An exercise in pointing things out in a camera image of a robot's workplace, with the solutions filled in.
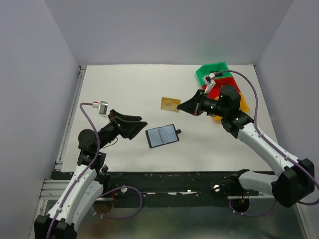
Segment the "gold credit card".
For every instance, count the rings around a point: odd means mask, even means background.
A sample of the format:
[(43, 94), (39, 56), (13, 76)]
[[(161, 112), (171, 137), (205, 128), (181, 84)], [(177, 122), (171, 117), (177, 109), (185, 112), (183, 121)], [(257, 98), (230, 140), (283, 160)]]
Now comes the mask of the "gold credit card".
[(177, 109), (177, 106), (180, 103), (181, 103), (181, 100), (179, 100), (179, 99), (162, 97), (160, 109), (164, 110), (164, 111), (178, 113), (179, 110)]

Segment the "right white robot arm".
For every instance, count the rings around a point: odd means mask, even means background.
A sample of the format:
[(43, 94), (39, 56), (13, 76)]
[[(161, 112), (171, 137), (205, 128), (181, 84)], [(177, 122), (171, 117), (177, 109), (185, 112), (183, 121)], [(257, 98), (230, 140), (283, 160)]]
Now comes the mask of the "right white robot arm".
[(197, 90), (188, 101), (177, 109), (199, 116), (221, 117), (223, 128), (256, 152), (273, 170), (274, 174), (256, 173), (247, 169), (231, 176), (231, 191), (241, 193), (254, 190), (274, 196), (279, 204), (289, 208), (315, 190), (312, 178), (314, 164), (309, 159), (300, 160), (282, 149), (255, 125), (255, 121), (240, 110), (241, 96), (232, 85), (222, 86), (217, 100)]

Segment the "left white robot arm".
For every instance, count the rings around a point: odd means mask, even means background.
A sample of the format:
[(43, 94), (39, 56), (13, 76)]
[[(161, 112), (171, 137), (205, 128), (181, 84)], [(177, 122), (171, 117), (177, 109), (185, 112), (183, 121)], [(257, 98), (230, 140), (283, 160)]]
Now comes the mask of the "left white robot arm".
[(133, 139), (147, 122), (140, 116), (128, 116), (110, 110), (109, 123), (97, 130), (92, 121), (90, 129), (78, 135), (80, 154), (77, 166), (55, 205), (45, 216), (39, 215), (34, 222), (34, 236), (37, 239), (75, 239), (79, 226), (96, 199), (110, 188), (104, 165), (105, 153), (101, 148), (118, 136)]

